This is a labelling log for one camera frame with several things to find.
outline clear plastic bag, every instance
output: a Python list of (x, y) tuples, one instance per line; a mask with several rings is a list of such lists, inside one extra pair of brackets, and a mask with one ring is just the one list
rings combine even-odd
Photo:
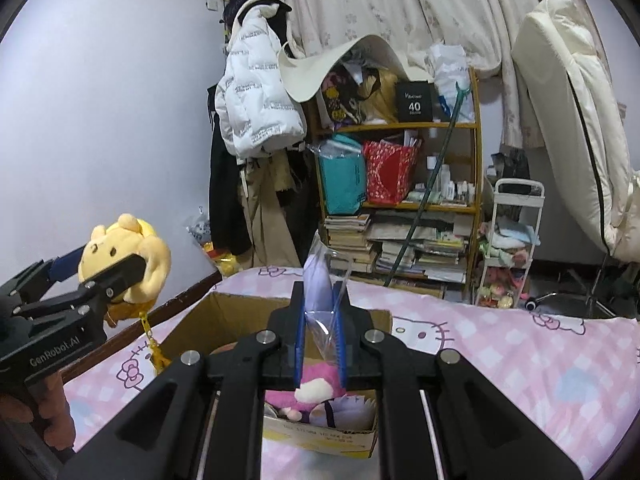
[(316, 232), (303, 268), (305, 318), (320, 355), (332, 364), (338, 363), (337, 313), (352, 265), (353, 259), (324, 245)]
[(362, 145), (343, 135), (309, 146), (318, 156), (324, 202), (330, 215), (355, 214), (367, 197)]
[[(437, 43), (429, 49), (429, 60), (434, 71), (434, 83), (438, 89), (440, 106), (450, 118), (458, 92), (456, 85), (463, 90), (471, 88), (469, 65), (465, 49), (460, 45)], [(473, 96), (469, 93), (460, 107), (457, 123), (473, 123), (476, 120)]]
[(209, 226), (209, 217), (204, 212), (204, 208), (200, 206), (199, 209), (199, 214), (187, 218), (185, 227), (196, 243), (200, 247), (204, 247), (204, 244), (211, 241), (211, 228)]
[(228, 278), (241, 270), (238, 260), (233, 254), (226, 249), (217, 250), (213, 246), (209, 217), (202, 206), (200, 206), (200, 213), (187, 219), (185, 226), (193, 240), (211, 259), (224, 278)]

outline white wall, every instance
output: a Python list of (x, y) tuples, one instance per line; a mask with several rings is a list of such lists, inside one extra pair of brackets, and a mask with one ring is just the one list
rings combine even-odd
[[(640, 170), (640, 46), (610, 0), (587, 0), (609, 60), (614, 92), (626, 104), (625, 131), (631, 163)], [(500, 148), (502, 131), (502, 82), (483, 82), (481, 93), (482, 151), (485, 166)], [(531, 177), (545, 185), (547, 199), (536, 258), (556, 262), (599, 264), (603, 253), (582, 232), (565, 209), (555, 184), (546, 150), (529, 150)]]
[(206, 0), (28, 0), (0, 43), (0, 282), (122, 212), (172, 250), (160, 303), (213, 272), (183, 222), (208, 203), (219, 19)]

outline white cart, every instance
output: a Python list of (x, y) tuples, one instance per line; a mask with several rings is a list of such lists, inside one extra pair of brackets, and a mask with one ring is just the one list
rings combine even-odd
[[(501, 187), (505, 184), (522, 184), (524, 186), (531, 186), (531, 190), (533, 192), (534, 189), (540, 190), (540, 195), (520, 195), (514, 193), (505, 193), (500, 191)], [(542, 208), (545, 205), (545, 187), (541, 182), (537, 182), (535, 180), (526, 180), (523, 178), (501, 178), (498, 182), (495, 183), (494, 190), (494, 212), (491, 218), (491, 227), (489, 230), (489, 234), (487, 240), (489, 241), (489, 245), (493, 246), (494, 241), (494, 231), (495, 231), (495, 218), (499, 205), (514, 205), (514, 206), (522, 206), (529, 208), (536, 208), (538, 210), (538, 215), (536, 218), (536, 227), (535, 233), (536, 237), (538, 237), (538, 232), (540, 230), (540, 219), (542, 218)], [(517, 306), (518, 301), (520, 299), (520, 295), (522, 294), (522, 289), (524, 288), (525, 282), (527, 281), (527, 276), (529, 275), (529, 269), (531, 267), (531, 262), (533, 261), (533, 252), (535, 249), (535, 245), (531, 245), (531, 249), (529, 251), (529, 257), (527, 258), (526, 263), (521, 267), (515, 266), (507, 266), (503, 263), (500, 258), (497, 257), (485, 257), (483, 268), (482, 268), (482, 278), (480, 279), (480, 285), (478, 286), (478, 290), (484, 286), (484, 280), (486, 278), (486, 271), (489, 267), (500, 267), (502, 269), (524, 269), (525, 273), (522, 279), (522, 283), (520, 284), (520, 288), (517, 290), (517, 294), (514, 295), (513, 305)], [(476, 291), (476, 304), (479, 303), (480, 294)]]

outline pink bedsheet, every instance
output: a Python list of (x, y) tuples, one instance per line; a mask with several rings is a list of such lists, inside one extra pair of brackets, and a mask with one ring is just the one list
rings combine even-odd
[[(251, 269), (212, 290), (288, 298), (301, 269)], [(456, 348), (526, 413), (589, 479), (640, 410), (640, 332), (634, 320), (583, 320), (491, 310), (351, 282), (351, 303), (383, 308), (407, 346)], [(188, 310), (154, 329), (162, 340)], [(82, 447), (152, 379), (143, 337), (65, 386)], [(377, 478), (377, 460), (323, 456), (265, 440), (262, 478)]]

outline red gift bag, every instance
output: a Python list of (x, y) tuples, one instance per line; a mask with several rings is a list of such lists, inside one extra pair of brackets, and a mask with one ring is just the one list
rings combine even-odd
[(371, 140), (365, 142), (367, 200), (382, 205), (402, 202), (411, 189), (412, 174), (419, 150), (420, 142), (415, 146)]

